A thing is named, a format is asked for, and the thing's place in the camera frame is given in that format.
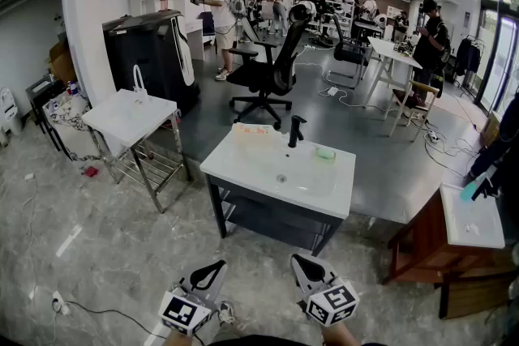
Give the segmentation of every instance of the gray floor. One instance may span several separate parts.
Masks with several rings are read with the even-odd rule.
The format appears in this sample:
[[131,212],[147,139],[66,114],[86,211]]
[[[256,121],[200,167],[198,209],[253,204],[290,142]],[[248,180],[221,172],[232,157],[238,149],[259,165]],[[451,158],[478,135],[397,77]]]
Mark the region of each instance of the gray floor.
[[[307,34],[303,36],[299,51],[307,43],[308,37]],[[268,40],[278,43],[284,39],[268,36]],[[240,44],[240,47],[258,50],[258,59],[265,60],[262,47],[253,44]],[[213,78],[217,60],[214,48],[207,47],[205,55],[204,66],[195,68],[195,78],[202,91],[200,102],[182,119],[180,125],[184,150],[189,157],[198,161],[203,161],[225,137],[236,118],[235,112],[245,107],[244,103],[237,103],[231,109],[229,99],[232,96],[252,95],[248,88],[215,81]],[[365,79],[355,93],[348,91],[348,96],[342,99],[344,102],[354,105],[364,102],[375,77],[376,63],[370,64]],[[441,182],[454,185],[462,183],[460,175],[438,165],[426,154],[423,135],[419,135],[416,142],[411,143],[416,127],[397,127],[392,137],[388,137],[397,112],[391,112],[384,122],[384,113],[378,109],[349,108],[341,104],[339,97],[343,95],[342,92],[334,97],[317,94],[329,87],[322,80],[322,68],[343,72],[354,69],[352,64],[336,61],[333,58],[333,49],[307,49],[297,59],[295,66],[298,81],[294,89],[283,97],[293,101],[293,108],[286,111],[284,106],[277,106],[282,118],[281,131],[290,131],[290,117],[297,114],[307,120],[301,128],[306,140],[356,155],[352,211],[407,223],[438,189]],[[405,68],[397,67],[394,71],[395,78],[402,81],[405,74]],[[460,89],[449,85],[446,91],[451,95],[461,94]],[[370,104],[386,109],[390,97],[391,89],[380,83]],[[468,121],[436,107],[431,111],[429,120],[446,136],[446,148],[468,147],[459,140],[457,142],[461,138],[479,149],[479,134]],[[273,121],[266,110],[256,110],[243,120],[268,124],[273,124]],[[174,146],[168,132],[163,130],[159,130],[152,139],[164,147]],[[465,153],[450,157],[434,150],[430,152],[440,163],[463,176],[470,167],[471,157]]]
[[[225,84],[211,86],[229,89]],[[310,95],[314,88],[307,90]],[[366,132],[368,143],[383,144],[387,153],[395,153],[391,160],[401,171],[397,176],[403,181],[398,187],[402,200],[419,199],[417,194],[426,191],[424,183],[429,186],[427,179],[442,173],[426,164],[420,170],[425,178],[415,187],[413,166],[420,164],[414,158],[427,159],[422,158],[420,143],[410,146],[405,141],[412,131],[402,129],[392,140],[378,138],[378,113],[359,110],[357,115],[356,110],[335,108],[332,98],[323,100],[331,119],[320,120],[311,103],[294,111],[308,117],[305,133],[315,139],[318,125],[331,130],[332,120],[340,118],[350,133],[342,141],[331,137],[329,143],[354,150],[360,142],[352,140],[351,131]],[[450,126],[453,135],[461,129],[456,123]],[[200,128],[201,134],[210,135],[213,127]],[[189,145],[186,135],[184,143]],[[358,188],[364,181],[357,177],[368,168],[381,169],[388,158],[376,159],[378,163],[373,160],[370,166],[363,166],[366,158],[358,161]],[[26,182],[27,173],[35,173],[36,180]],[[356,190],[357,205],[363,195],[371,200],[363,192]],[[57,289],[66,300],[93,310],[121,310],[152,330],[159,323],[157,309],[164,291],[181,267],[193,260],[223,258],[229,272],[221,298],[234,303],[240,330],[320,345],[319,328],[295,305],[298,289],[289,256],[297,249],[243,229],[221,240],[203,182],[173,180],[161,200],[169,206],[164,215],[157,213],[144,189],[128,179],[115,185],[105,169],[94,178],[81,176],[29,122],[21,136],[0,148],[0,335],[20,344],[144,344],[148,334],[131,321],[116,314],[87,314],[75,306],[70,316],[57,316],[54,328],[52,292]],[[431,285],[380,285],[390,256],[384,244],[359,236],[370,226],[368,218],[351,215],[320,255],[352,282],[361,298],[358,313],[348,321],[354,335],[362,342],[401,346],[488,345],[495,340],[502,328],[502,309],[488,321],[490,313],[483,312],[442,322],[437,318],[440,292]],[[79,233],[58,256],[74,229]],[[206,343],[215,329],[216,320],[203,329],[200,335]]]

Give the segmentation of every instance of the sneaker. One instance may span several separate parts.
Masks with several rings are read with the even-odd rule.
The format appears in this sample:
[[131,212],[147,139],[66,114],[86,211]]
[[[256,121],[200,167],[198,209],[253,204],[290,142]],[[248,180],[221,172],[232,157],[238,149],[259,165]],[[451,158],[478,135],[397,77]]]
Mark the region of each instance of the sneaker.
[[223,323],[234,323],[234,309],[229,302],[223,301],[218,306],[218,319],[220,320],[220,326]]
[[227,75],[230,75],[230,72],[227,70],[223,70],[220,74],[218,74],[214,79],[216,81],[225,81],[227,79]]

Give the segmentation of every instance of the faucet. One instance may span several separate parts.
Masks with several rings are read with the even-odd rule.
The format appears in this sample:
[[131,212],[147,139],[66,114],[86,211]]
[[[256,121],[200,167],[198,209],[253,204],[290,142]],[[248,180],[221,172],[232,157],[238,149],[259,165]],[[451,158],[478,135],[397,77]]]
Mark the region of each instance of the faucet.
[[289,147],[294,148],[296,143],[299,140],[304,140],[305,138],[301,134],[301,131],[299,130],[299,126],[302,122],[307,122],[302,117],[299,116],[292,116],[292,126],[290,127],[290,141],[289,141]]

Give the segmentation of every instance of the beige shorts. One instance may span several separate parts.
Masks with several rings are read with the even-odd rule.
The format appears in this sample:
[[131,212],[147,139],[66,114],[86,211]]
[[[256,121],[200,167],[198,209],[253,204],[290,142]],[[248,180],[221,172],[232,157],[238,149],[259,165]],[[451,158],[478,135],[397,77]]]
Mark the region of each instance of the beige shorts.
[[220,49],[231,49],[236,38],[236,25],[214,28],[217,39],[217,47]]

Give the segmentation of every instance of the wooden chair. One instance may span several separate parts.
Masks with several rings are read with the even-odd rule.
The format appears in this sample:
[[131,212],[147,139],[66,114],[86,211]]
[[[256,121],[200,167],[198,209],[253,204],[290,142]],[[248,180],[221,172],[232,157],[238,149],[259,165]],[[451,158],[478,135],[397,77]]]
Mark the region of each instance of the wooden chair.
[[[398,106],[400,108],[398,109],[398,115],[397,115],[397,118],[395,119],[395,122],[392,125],[392,129],[391,129],[391,133],[389,133],[389,137],[392,136],[393,131],[397,128],[398,121],[402,117],[402,113],[404,112],[404,107],[406,107],[405,103],[407,102],[407,98],[409,97],[409,95],[411,93],[411,89],[413,87],[416,87],[418,89],[421,89],[421,90],[424,90],[424,91],[427,91],[427,92],[431,92],[432,95],[433,95],[431,103],[429,104],[428,107],[427,107],[427,103],[426,103],[425,107],[414,107],[414,108],[410,109],[411,114],[409,116],[409,121],[405,125],[406,127],[411,123],[411,119],[413,118],[413,116],[415,114],[422,114],[423,115],[423,120],[420,123],[420,127],[418,128],[418,131],[416,132],[416,135],[414,136],[413,141],[416,140],[416,138],[420,134],[420,131],[422,131],[423,125],[425,124],[425,121],[427,120],[427,117],[429,116],[429,113],[430,113],[430,111],[432,109],[432,106],[435,103],[435,99],[438,96],[438,92],[440,92],[440,90],[438,88],[430,87],[429,85],[426,85],[424,83],[417,83],[416,81],[410,81],[409,87],[407,88],[407,91],[405,92],[404,101],[400,102],[400,100],[398,99],[397,95],[395,94],[396,90],[393,90],[393,95],[397,99],[397,104],[398,104]],[[386,113],[384,115],[384,120],[386,118],[388,118],[389,110],[391,110],[391,107],[392,107],[392,100],[389,102],[389,107],[386,110]]]

